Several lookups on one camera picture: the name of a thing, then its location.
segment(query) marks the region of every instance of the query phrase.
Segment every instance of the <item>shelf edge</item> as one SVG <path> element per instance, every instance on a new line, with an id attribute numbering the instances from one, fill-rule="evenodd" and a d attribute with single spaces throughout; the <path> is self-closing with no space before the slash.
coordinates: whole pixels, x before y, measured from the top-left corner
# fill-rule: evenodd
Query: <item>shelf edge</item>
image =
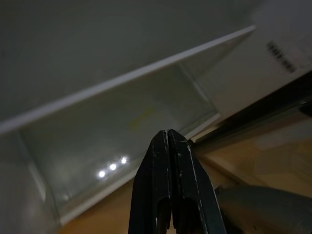
<path id="1" fill-rule="evenodd" d="M 59 221 L 62 226 L 64 226 L 66 223 L 70 222 L 74 218 L 76 218 L 78 215 L 82 214 L 95 204 L 97 204 L 99 201 L 107 197 L 109 194 L 114 192 L 116 189 L 120 188 L 122 185 L 130 181 L 135 177 L 137 174 L 138 167 L 129 172 L 126 176 L 122 177 L 117 182 L 113 183 L 112 185 L 108 186 L 106 189 L 100 191 L 92 198 L 88 199 L 87 201 L 83 202 L 82 204 L 78 205 L 75 209 L 68 212 L 67 214 L 60 217 Z"/>
<path id="2" fill-rule="evenodd" d="M 139 77 L 147 75 L 151 72 L 157 71 L 161 68 L 164 68 L 164 67 L 169 66 L 171 64 L 174 64 L 176 62 L 179 62 L 179 61 L 181 61 L 185 58 L 188 58 L 190 56 L 193 56 L 199 52 L 202 52 L 202 51 L 210 49 L 214 46 L 220 45 L 220 44 L 225 43 L 231 39 L 237 38 L 239 36 L 251 33 L 255 29 L 256 29 L 255 25 L 248 26 L 246 28 L 243 28 L 243 29 L 238 30 L 238 31 L 233 32 L 233 33 L 230 33 L 230 34 L 225 35 L 223 37 L 217 38 L 215 40 L 212 40 L 212 41 L 207 42 L 205 44 L 202 44 L 200 46 L 197 46 L 197 47 L 194 47 L 192 49 L 178 53 L 176 55 L 167 57 L 167 58 L 162 59 L 160 61 L 151 63 L 147 66 L 138 68 L 134 71 L 128 72 L 126 74 L 123 74 L 123 75 L 118 76 L 116 78 L 113 78 L 111 80 L 104 81 L 104 82 L 97 84 L 95 86 L 83 89 L 77 93 L 62 97 L 58 100 L 47 103 L 41 107 L 37 107 L 31 111 L 25 112 L 23 114 L 19 114 L 15 117 L 8 119 L 8 120 L 2 121 L 2 122 L 0 122 L 0 135 L 11 132 L 15 129 L 20 128 L 23 125 L 34 122 L 40 118 L 43 118 L 43 117 L 48 116 L 50 114 L 53 114 L 57 111 L 65 109 L 69 106 L 77 104 L 83 100 L 86 100 L 86 99 L 91 98 L 95 95 L 103 93 L 109 89 L 115 88 L 119 85 L 125 84 L 125 83 L 130 82 L 132 80 L 135 80 Z"/>

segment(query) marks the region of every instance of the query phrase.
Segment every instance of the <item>led light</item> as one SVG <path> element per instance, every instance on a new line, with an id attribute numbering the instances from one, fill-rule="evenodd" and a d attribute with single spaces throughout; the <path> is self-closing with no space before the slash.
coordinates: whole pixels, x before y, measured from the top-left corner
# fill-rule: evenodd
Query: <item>led light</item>
<path id="1" fill-rule="evenodd" d="M 112 171 L 114 171 L 115 169 L 116 169 L 116 164 L 111 164 L 110 166 L 109 166 L 109 169 L 111 169 Z"/>
<path id="2" fill-rule="evenodd" d="M 122 164 L 126 164 L 126 163 L 127 163 L 127 158 L 126 158 L 126 157 L 123 157 L 123 158 L 121 159 L 121 163 L 122 163 Z"/>
<path id="3" fill-rule="evenodd" d="M 100 172 L 98 173 L 98 176 L 99 176 L 100 178 L 103 178 L 103 177 L 105 176 L 105 172 L 104 172 L 104 171 L 100 171 Z"/>

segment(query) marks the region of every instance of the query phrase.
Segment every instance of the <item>white plastic panel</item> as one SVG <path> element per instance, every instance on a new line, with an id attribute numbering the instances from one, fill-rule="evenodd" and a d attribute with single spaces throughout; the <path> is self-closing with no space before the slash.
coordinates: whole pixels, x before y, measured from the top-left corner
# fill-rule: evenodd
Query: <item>white plastic panel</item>
<path id="1" fill-rule="evenodd" d="M 237 31 L 249 1 L 0 5 L 0 120 Z"/>
<path id="2" fill-rule="evenodd" d="M 242 41 L 246 40 L 251 33 L 246 33 L 239 37 L 232 38 L 224 43 L 210 48 L 196 54 L 195 56 L 185 59 L 180 64 L 187 70 L 187 73 L 194 78 L 194 81 L 198 83 L 203 91 L 206 91 L 209 83 L 206 83 L 208 77 L 207 72 L 211 70 L 213 66 L 222 61 L 222 59 L 235 49 Z"/>
<path id="3" fill-rule="evenodd" d="M 0 232 L 51 234 L 59 227 L 54 205 L 43 199 L 16 135 L 0 138 Z"/>
<path id="4" fill-rule="evenodd" d="M 264 1 L 252 14 L 257 30 L 212 69 L 195 76 L 222 119 L 312 69 L 311 8 L 311 0 Z M 294 73 L 268 52 L 267 43 L 272 40 L 295 65 Z"/>
<path id="5" fill-rule="evenodd" d="M 186 134 L 215 114 L 172 66 L 37 121 L 22 135 L 63 215 L 139 166 L 159 130 Z"/>

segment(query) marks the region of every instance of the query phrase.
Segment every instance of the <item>white shelf trim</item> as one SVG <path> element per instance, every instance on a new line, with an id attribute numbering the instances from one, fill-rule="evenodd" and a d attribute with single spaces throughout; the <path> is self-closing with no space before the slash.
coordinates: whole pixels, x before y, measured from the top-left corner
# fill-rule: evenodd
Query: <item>white shelf trim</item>
<path id="1" fill-rule="evenodd" d="M 127 183 L 129 180 L 135 177 L 137 174 L 138 167 L 132 170 L 130 173 L 128 173 L 126 176 L 122 177 L 117 182 L 113 183 L 112 185 L 108 186 L 104 190 L 100 191 L 95 196 L 91 197 L 87 201 L 83 202 L 82 204 L 75 207 L 72 211 L 68 212 L 67 214 L 60 217 L 60 223 L 62 226 L 64 226 L 69 221 L 76 218 L 78 215 L 82 214 L 86 210 L 88 210 L 90 207 L 97 204 L 99 201 L 101 201 L 103 198 L 107 197 L 109 194 L 111 194 L 116 189 L 120 188 L 122 185 Z"/>
<path id="2" fill-rule="evenodd" d="M 166 66 L 169 66 L 173 63 L 176 63 L 176 62 L 181 61 L 185 58 L 193 56 L 199 52 L 202 52 L 202 51 L 210 49 L 214 46 L 220 45 L 220 44 L 225 43 L 231 39 L 237 38 L 239 36 L 248 34 L 255 29 L 256 29 L 256 26 L 251 25 L 249 27 L 238 30 L 234 33 L 231 33 L 231 34 L 228 34 L 226 36 L 217 38 L 217 39 L 212 40 L 208 43 L 205 43 L 205 44 L 202 44 L 200 46 L 194 47 L 192 49 L 183 51 L 179 54 L 170 56 L 170 57 L 162 59 L 160 61 L 151 63 L 147 66 L 144 66 L 142 68 L 136 69 L 136 70 L 131 71 L 131 72 L 128 72 L 124 75 L 118 76 L 118 77 L 113 78 L 111 80 L 108 80 L 108 81 L 102 82 L 100 84 L 97 84 L 95 86 L 83 89 L 83 90 L 81 90 L 75 94 L 71 94 L 71 95 L 68 95 L 66 97 L 62 97 L 58 100 L 52 101 L 52 102 L 47 103 L 43 106 L 35 108 L 34 110 L 31 110 L 31 111 L 25 112 L 23 114 L 17 115 L 13 118 L 10 118 L 10 119 L 5 120 L 5 121 L 0 123 L 0 135 L 8 133 L 10 131 L 13 131 L 15 129 L 18 129 L 23 125 L 34 122 L 40 118 L 43 118 L 43 117 L 48 116 L 50 114 L 53 114 L 59 110 L 65 109 L 71 105 L 74 105 L 74 104 L 79 103 L 83 100 L 91 98 L 97 94 L 103 93 L 109 89 L 115 88 L 121 84 L 135 80 L 135 79 L 142 77 L 148 73 L 151 73 L 151 72 L 154 72 L 154 71 L 159 70 L 161 68 L 164 68 Z"/>

